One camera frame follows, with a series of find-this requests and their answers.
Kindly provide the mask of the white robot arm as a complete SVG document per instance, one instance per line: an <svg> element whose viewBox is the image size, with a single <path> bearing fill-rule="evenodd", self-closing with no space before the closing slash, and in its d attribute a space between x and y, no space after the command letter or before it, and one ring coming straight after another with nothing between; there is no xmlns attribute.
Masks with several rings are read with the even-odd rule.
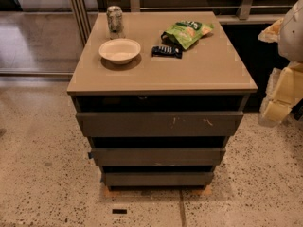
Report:
<svg viewBox="0 0 303 227"><path fill-rule="evenodd" d="M273 70L260 107L259 121L274 126L303 99L303 0L262 30L258 39L277 43L278 54L289 61L282 70Z"/></svg>

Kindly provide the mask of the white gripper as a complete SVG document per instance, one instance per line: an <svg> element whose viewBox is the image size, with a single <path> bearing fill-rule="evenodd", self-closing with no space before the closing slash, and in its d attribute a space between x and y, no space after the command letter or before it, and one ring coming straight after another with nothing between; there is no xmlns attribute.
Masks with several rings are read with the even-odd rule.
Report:
<svg viewBox="0 0 303 227"><path fill-rule="evenodd" d="M278 41L280 27L283 18L279 18L270 26L266 27L258 35L258 39L266 43ZM273 92L273 100L295 106L303 98L303 63L291 61L283 68ZM260 107L260 115L267 120L280 122L290 113L289 105L271 100L263 100Z"/></svg>

